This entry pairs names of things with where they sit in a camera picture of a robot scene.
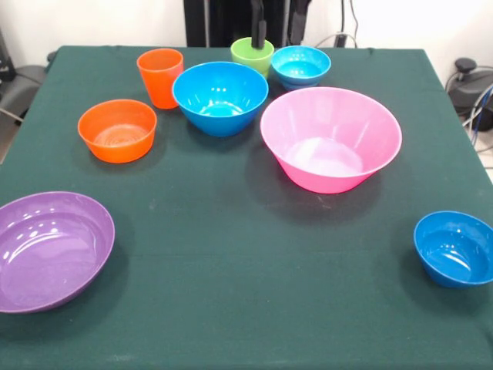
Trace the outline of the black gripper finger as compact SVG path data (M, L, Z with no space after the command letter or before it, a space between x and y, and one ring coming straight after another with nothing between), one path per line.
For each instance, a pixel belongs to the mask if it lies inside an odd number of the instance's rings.
M307 13L311 0L291 0L289 18L289 44L300 45L304 40Z
M251 46L254 49L262 49L267 33L267 22L264 18L263 1L251 0L250 5L252 10Z

